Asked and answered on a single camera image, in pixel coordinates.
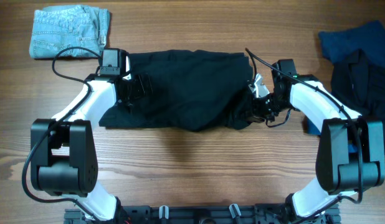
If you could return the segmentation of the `black shorts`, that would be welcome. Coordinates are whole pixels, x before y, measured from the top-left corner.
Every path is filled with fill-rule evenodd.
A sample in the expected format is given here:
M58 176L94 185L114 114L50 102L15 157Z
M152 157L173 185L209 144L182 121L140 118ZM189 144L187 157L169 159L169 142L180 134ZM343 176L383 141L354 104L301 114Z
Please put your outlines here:
M130 54L131 72L150 82L148 95L120 100L99 121L105 128L168 128L188 131L248 127L252 79L243 53L168 50Z

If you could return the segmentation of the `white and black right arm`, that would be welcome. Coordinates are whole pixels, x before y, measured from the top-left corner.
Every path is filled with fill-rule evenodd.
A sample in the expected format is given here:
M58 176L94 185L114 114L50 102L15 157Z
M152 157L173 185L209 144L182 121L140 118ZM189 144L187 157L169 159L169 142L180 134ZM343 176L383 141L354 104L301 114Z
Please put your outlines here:
M250 119L271 128L281 111L301 111L320 132L316 177L286 198L279 221L314 222L342 200L361 203L366 190L385 180L382 122L345 106L313 75L299 75L292 59L279 60L270 69L273 92L258 72L249 82Z

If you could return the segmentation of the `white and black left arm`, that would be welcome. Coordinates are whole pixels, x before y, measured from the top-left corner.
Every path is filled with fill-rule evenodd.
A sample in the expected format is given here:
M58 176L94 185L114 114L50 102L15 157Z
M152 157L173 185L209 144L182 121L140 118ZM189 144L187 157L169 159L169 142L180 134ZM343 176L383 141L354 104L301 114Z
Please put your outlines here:
M86 223L130 223L118 197L97 180L93 129L117 101L150 94L151 83L132 74L125 50L104 49L98 62L96 72L82 80L82 91L64 110L33 122L22 188L40 203L72 202Z

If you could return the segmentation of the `folded light blue jeans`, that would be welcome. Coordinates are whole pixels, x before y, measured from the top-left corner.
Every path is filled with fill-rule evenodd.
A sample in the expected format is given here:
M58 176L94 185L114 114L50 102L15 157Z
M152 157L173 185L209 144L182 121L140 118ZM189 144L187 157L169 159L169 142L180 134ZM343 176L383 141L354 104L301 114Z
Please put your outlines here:
M34 11L29 55L33 59L96 57L107 45L110 11L83 4Z

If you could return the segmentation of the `black garment in pile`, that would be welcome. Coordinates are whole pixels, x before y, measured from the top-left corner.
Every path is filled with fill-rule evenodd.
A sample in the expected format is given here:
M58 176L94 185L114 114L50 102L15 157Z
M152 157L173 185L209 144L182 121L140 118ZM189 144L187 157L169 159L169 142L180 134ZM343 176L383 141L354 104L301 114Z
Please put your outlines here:
M333 64L331 94L347 107L380 119L385 147L385 68L357 50Z

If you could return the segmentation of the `dark blue garment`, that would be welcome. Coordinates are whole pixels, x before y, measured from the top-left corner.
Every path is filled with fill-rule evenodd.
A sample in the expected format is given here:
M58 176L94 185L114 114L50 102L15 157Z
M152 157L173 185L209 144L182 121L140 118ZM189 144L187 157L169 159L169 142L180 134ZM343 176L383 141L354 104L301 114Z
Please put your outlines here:
M385 68L385 28L379 21L339 32L321 31L318 37L324 58L332 64L362 50L370 62Z

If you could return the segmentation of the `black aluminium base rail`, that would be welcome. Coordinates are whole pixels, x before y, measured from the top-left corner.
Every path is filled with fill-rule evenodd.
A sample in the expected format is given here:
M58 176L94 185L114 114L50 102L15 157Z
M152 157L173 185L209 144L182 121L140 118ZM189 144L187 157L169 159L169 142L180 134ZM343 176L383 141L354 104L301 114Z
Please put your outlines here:
M124 221L102 223L284 223L287 221L282 215L281 203L255 204L251 206L239 206L239 212L232 211L232 206L221 207L150 207L150 206L124 206L126 213ZM66 209L64 223L97 223L88 218L78 209ZM341 216L338 205L327 209L312 219L301 223L340 224Z

